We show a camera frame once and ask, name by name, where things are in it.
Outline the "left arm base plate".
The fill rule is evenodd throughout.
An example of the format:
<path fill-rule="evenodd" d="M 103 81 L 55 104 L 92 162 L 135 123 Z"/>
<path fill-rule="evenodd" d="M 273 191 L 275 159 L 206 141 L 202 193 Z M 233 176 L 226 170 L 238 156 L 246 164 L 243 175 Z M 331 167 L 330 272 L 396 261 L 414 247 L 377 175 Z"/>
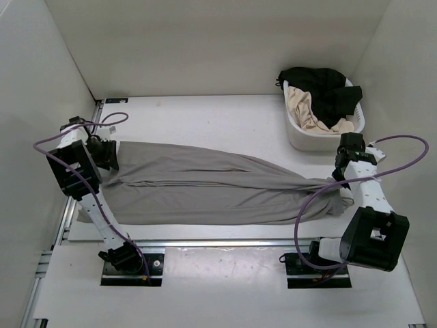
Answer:
<path fill-rule="evenodd" d="M 149 275 L 146 275 L 142 259 L 132 269 L 117 270 L 110 262 L 104 261 L 100 278 L 101 286 L 119 287 L 161 287 L 165 268 L 163 248 L 143 249 Z"/>

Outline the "grey trousers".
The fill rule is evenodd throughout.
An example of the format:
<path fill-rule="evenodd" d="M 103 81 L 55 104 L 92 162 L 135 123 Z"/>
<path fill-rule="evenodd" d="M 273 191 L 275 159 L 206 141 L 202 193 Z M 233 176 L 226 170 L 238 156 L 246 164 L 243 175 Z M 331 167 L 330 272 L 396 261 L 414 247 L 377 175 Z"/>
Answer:
<path fill-rule="evenodd" d="M 339 216 L 352 195 L 243 154 L 123 141 L 102 194 L 124 225 L 286 225 Z"/>

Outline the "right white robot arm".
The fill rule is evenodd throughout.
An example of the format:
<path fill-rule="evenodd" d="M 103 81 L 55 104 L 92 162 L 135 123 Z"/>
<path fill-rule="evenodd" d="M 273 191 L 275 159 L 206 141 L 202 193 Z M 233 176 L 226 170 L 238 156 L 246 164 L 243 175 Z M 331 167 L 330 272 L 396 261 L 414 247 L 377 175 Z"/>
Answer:
<path fill-rule="evenodd" d="M 377 174 L 377 164 L 385 153 L 377 148 L 340 150 L 335 158 L 333 178 L 350 182 L 356 212 L 340 238 L 321 238 L 318 248 L 307 255 L 307 266 L 314 273 L 324 272 L 331 262 L 392 271 L 399 260 L 410 224 L 398 215 L 385 198 Z"/>

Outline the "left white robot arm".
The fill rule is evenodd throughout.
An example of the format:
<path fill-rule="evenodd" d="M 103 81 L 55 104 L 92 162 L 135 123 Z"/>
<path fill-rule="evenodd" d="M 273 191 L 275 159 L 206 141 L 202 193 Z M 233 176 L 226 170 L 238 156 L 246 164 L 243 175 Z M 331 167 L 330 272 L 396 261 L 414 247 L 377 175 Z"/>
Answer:
<path fill-rule="evenodd" d="M 79 116 L 60 128 L 58 146 L 45 154 L 61 191 L 76 200 L 100 233 L 106 249 L 99 256 L 118 271 L 149 275 L 139 247 L 115 219 L 103 192 L 101 171 L 119 170 L 112 124 Z"/>

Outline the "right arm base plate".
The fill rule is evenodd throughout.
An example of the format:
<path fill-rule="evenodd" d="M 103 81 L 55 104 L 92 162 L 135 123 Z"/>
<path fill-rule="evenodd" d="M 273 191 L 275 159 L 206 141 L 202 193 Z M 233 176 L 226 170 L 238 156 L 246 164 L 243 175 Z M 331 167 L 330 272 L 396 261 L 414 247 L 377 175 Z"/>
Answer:
<path fill-rule="evenodd" d="M 351 288 L 348 268 L 318 270 L 302 262 L 297 253 L 285 253 L 279 257 L 285 265 L 288 289 Z"/>

